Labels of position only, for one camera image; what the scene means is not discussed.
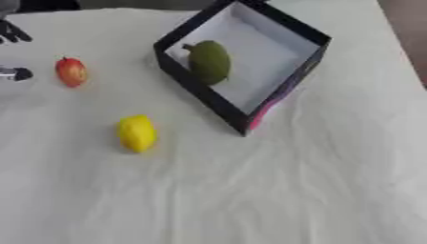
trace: table surface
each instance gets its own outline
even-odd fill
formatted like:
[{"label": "table surface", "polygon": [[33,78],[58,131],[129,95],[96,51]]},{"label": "table surface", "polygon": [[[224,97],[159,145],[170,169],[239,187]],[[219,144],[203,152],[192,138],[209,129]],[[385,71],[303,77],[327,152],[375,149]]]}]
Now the table surface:
[{"label": "table surface", "polygon": [[[193,12],[10,16],[34,40],[0,46],[0,63],[36,78],[0,110],[0,242],[421,243],[390,168],[422,158],[397,132],[408,116],[424,127],[425,93],[377,2],[272,4],[334,41],[245,138],[156,66],[153,43]],[[84,61],[87,86],[57,81],[62,56]],[[133,154],[114,124],[138,113],[159,141]]]}]

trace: box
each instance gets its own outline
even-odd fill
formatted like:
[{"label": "box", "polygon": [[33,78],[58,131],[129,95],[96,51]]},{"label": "box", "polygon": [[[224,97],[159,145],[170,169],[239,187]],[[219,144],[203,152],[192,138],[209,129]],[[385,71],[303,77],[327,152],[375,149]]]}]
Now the box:
[{"label": "box", "polygon": [[[184,44],[221,44],[231,56],[227,80],[214,86],[188,69]],[[320,62],[331,37],[257,0],[220,0],[154,44],[160,68],[240,134]]]}]

